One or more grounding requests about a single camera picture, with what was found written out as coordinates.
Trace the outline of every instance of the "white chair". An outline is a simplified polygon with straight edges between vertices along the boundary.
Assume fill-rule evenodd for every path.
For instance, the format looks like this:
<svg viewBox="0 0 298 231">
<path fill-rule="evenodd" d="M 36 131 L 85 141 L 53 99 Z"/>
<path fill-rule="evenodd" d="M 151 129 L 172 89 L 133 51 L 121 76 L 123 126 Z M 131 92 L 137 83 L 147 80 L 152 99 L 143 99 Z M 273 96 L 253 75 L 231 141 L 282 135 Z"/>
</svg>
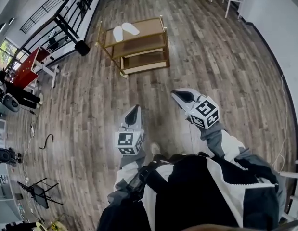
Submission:
<svg viewBox="0 0 298 231">
<path fill-rule="evenodd" d="M 298 179 L 298 173 L 293 173 L 293 172 L 285 172 L 285 171 L 282 171 L 280 172 L 280 175 L 281 176 L 284 176 L 284 177 L 288 177 L 288 178 L 296 178 Z M 297 201 L 298 202 L 298 196 L 290 196 L 290 199 L 292 199 L 292 201 Z M 294 221 L 294 220 L 297 220 L 298 219 L 298 211 L 297 211 L 297 214 L 295 217 L 287 214 L 287 213 L 283 213 L 282 216 L 284 218 L 286 218 L 287 220 L 289 221 Z"/>
</svg>

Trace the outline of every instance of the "gray sleeve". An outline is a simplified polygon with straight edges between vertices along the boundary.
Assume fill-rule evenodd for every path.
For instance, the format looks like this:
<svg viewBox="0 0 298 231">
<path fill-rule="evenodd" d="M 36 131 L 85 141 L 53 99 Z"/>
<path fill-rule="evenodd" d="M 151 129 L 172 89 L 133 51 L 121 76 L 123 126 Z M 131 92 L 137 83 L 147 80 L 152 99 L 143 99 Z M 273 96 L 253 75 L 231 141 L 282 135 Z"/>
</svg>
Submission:
<svg viewBox="0 0 298 231">
<path fill-rule="evenodd" d="M 247 148 L 236 137 L 231 136 L 224 129 L 220 122 L 215 123 L 209 129 L 205 130 L 199 128 L 201 131 L 201 140 L 207 141 L 208 148 L 214 153 L 215 156 L 223 158 L 229 162 L 236 164 L 234 159 L 245 159 L 248 162 L 268 167 L 272 174 L 276 176 L 279 188 L 277 198 L 279 203 L 279 217 L 285 208 L 286 203 L 286 187 L 285 180 L 277 173 L 270 164 L 258 155 L 251 154 Z"/>
<path fill-rule="evenodd" d="M 127 185 L 141 169 L 146 154 L 141 148 L 137 155 L 126 155 L 121 159 L 120 169 L 117 172 L 117 179 L 114 186 L 114 192 L 107 196 L 111 205 L 119 205 L 123 199 L 130 196 Z"/>
<path fill-rule="evenodd" d="M 215 156 L 232 162 L 240 154 L 240 148 L 244 145 L 234 136 L 229 135 L 220 122 L 215 123 L 209 129 L 199 128 L 200 139 L 207 141 L 208 148 Z"/>
<path fill-rule="evenodd" d="M 263 158 L 261 158 L 258 155 L 251 154 L 249 150 L 240 150 L 240 154 L 236 157 L 237 160 L 244 159 L 252 164 L 259 165 L 259 166 L 266 166 L 268 167 L 272 174 L 276 176 L 278 181 L 278 192 L 277 192 L 277 198 L 279 203 L 279 219 L 282 217 L 282 214 L 285 209 L 286 204 L 286 198 L 287 198 L 287 191 L 285 187 L 285 178 L 282 177 L 279 173 L 277 173 L 271 165 L 265 161 Z"/>
</svg>

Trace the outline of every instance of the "cart wheel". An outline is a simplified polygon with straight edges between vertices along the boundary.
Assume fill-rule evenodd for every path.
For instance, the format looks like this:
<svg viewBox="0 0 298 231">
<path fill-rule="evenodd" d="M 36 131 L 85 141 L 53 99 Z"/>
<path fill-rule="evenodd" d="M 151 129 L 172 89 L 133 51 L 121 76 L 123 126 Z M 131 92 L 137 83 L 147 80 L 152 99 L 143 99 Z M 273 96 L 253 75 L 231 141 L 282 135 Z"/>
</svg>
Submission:
<svg viewBox="0 0 298 231">
<path fill-rule="evenodd" d="M 124 75 L 120 72 L 120 75 L 124 78 L 124 79 L 127 79 L 129 77 L 129 75 Z"/>
</svg>

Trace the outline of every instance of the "wooden cart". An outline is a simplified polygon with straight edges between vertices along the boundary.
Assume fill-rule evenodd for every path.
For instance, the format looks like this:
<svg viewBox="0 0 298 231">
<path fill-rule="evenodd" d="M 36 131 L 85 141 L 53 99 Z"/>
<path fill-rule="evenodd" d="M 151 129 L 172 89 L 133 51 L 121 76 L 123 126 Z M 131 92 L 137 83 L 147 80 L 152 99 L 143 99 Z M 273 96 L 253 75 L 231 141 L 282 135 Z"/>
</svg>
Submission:
<svg viewBox="0 0 298 231">
<path fill-rule="evenodd" d="M 129 74 L 151 69 L 170 67 L 167 28 L 163 17 L 132 23 L 140 33 L 132 35 L 123 30 L 123 41 L 116 42 L 113 28 L 104 30 L 102 22 L 96 45 L 107 53 L 120 74 Z"/>
</svg>

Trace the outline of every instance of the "black cable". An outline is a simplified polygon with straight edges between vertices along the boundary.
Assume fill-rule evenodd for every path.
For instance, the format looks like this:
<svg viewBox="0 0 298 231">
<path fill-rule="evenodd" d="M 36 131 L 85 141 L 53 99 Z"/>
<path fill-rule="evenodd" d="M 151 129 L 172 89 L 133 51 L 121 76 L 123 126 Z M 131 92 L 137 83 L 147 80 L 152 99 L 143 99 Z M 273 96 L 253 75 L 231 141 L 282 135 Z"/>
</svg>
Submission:
<svg viewBox="0 0 298 231">
<path fill-rule="evenodd" d="M 31 114 L 35 115 L 38 118 L 37 114 L 35 114 L 32 110 L 27 110 L 27 111 L 29 111 Z"/>
<path fill-rule="evenodd" d="M 44 150 L 44 149 L 46 148 L 47 140 L 48 140 L 48 138 L 49 138 L 50 136 L 52 136 L 52 143 L 53 143 L 53 135 L 50 133 L 50 134 L 47 136 L 46 140 L 45 140 L 44 147 L 43 147 L 43 148 L 40 147 L 40 149 Z"/>
</svg>

